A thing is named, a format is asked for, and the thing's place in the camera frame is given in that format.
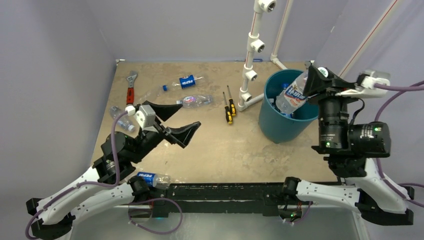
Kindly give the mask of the clear bottle blue-orange label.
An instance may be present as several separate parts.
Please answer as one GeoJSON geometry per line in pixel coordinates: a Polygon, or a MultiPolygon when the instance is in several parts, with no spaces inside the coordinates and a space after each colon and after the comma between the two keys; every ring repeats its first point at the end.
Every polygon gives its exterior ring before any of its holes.
{"type": "Polygon", "coordinates": [[[291,115],[308,99],[304,89],[308,80],[308,70],[297,76],[290,84],[285,84],[282,92],[275,97],[275,106],[283,115],[291,115]]]}

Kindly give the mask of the clear bottle red logo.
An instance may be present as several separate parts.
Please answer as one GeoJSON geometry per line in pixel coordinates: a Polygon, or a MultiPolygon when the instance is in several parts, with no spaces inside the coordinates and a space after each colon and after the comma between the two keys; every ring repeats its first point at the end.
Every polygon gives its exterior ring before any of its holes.
{"type": "Polygon", "coordinates": [[[193,109],[209,105],[212,102],[213,97],[211,95],[195,94],[185,96],[177,100],[175,103],[177,105],[182,105],[183,108],[193,109]]]}

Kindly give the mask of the teal plastic bin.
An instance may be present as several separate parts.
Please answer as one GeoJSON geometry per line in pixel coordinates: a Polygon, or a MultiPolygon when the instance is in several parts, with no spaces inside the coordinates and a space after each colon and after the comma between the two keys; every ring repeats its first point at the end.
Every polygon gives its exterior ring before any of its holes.
{"type": "Polygon", "coordinates": [[[314,120],[318,118],[319,107],[305,103],[292,113],[281,114],[269,101],[283,90],[283,84],[290,84],[302,73],[298,69],[284,69],[272,74],[265,82],[258,124],[263,135],[275,144],[289,142],[298,137],[314,120]]]}

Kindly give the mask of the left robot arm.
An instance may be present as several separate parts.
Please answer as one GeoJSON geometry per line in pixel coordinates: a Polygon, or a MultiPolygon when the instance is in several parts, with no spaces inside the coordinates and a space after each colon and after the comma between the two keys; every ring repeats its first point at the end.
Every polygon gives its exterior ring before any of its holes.
{"type": "Polygon", "coordinates": [[[73,227],[102,211],[120,205],[152,206],[153,187],[143,176],[134,175],[142,161],[161,142],[185,148],[201,126],[199,121],[179,128],[164,122],[182,108],[181,104],[146,101],[128,105],[113,120],[102,144],[102,156],[81,176],[46,198],[26,202],[31,219],[24,233],[29,240],[56,240],[73,227]]]}

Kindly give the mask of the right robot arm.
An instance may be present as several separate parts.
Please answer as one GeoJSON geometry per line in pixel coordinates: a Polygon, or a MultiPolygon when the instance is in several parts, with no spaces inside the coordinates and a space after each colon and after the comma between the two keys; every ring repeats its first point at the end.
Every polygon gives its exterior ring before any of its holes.
{"type": "Polygon", "coordinates": [[[280,191],[285,203],[322,202],[346,208],[380,226],[413,224],[414,213],[407,203],[414,199],[414,189],[393,182],[375,162],[391,154],[389,126],[381,121],[356,124],[348,112],[350,103],[385,96],[390,77],[386,72],[365,70],[355,82],[348,82],[328,68],[308,68],[303,93],[319,108],[319,144],[313,149],[346,185],[287,177],[280,191]]]}

